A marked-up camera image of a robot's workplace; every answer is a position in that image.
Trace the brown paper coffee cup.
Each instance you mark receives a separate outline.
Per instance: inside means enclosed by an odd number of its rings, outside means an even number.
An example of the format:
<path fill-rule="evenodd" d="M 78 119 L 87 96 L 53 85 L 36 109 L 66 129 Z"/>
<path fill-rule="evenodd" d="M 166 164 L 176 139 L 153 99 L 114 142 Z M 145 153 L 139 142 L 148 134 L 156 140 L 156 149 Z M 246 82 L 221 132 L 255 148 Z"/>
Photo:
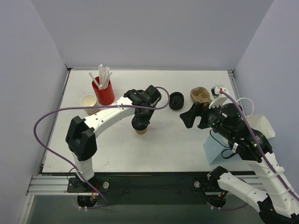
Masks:
<path fill-rule="evenodd" d="M 135 132 L 136 132 L 137 134 L 139 134 L 139 135 L 143 135 L 143 134 L 145 134 L 145 133 L 147 132 L 147 130 L 148 130 L 148 128 L 145 128 L 145 129 L 143 129 L 143 130 L 135 130 Z"/>

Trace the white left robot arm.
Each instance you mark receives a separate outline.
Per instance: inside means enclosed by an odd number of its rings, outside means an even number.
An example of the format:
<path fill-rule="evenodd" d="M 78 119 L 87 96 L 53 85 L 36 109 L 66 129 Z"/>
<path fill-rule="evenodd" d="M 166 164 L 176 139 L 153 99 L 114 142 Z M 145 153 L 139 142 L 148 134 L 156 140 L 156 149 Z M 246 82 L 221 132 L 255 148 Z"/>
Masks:
<path fill-rule="evenodd" d="M 112 108 L 85 118 L 76 116 L 71 120 L 65 141 L 73 154 L 78 186 L 83 191 L 89 192 L 95 186 L 92 157 L 97 151 L 96 138 L 131 115 L 134 115 L 131 124 L 136 133 L 146 133 L 154 112 L 152 108 L 156 107 L 161 98 L 161 93 L 152 85 L 144 91 L 133 89 L 112 104 Z"/>

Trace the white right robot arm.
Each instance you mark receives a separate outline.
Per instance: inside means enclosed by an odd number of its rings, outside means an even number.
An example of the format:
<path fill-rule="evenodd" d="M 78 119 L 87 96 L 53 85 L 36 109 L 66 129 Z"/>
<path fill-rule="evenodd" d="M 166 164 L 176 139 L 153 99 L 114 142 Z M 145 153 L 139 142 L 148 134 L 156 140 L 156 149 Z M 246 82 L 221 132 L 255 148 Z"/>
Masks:
<path fill-rule="evenodd" d="M 233 154 L 252 168 L 265 190 L 250 186 L 221 166 L 208 173 L 208 187 L 234 194 L 254 208 L 266 224 L 297 224 L 299 196 L 278 165 L 269 141 L 263 133 L 250 127 L 242 108 L 237 103 L 212 108 L 196 102 L 180 114 L 186 128 L 193 126 L 196 117 L 200 117 L 199 129 L 210 128 L 228 141 Z"/>

